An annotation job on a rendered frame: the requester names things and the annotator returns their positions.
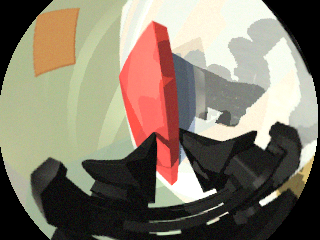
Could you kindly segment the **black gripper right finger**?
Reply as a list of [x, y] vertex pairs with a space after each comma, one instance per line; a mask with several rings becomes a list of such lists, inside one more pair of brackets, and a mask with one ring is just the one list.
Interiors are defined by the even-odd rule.
[[227, 167], [233, 153], [243, 151], [252, 141], [255, 143], [256, 137], [257, 131], [252, 129], [252, 132], [248, 131], [243, 135], [221, 141], [179, 128], [181, 148], [188, 157], [189, 165], [192, 165], [203, 192], [215, 189], [213, 184]]

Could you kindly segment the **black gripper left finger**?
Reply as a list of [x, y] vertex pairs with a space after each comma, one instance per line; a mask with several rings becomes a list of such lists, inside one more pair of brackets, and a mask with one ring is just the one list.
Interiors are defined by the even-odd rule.
[[84, 160], [84, 171], [95, 180], [131, 184], [148, 204], [156, 204], [157, 136], [152, 132], [125, 159]]

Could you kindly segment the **red rectangular lid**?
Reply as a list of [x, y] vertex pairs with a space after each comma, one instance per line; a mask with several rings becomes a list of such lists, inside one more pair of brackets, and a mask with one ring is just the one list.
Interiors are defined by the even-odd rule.
[[157, 172], [169, 185], [179, 173], [179, 107], [167, 27], [151, 21], [119, 76], [121, 95], [136, 147], [157, 136]]

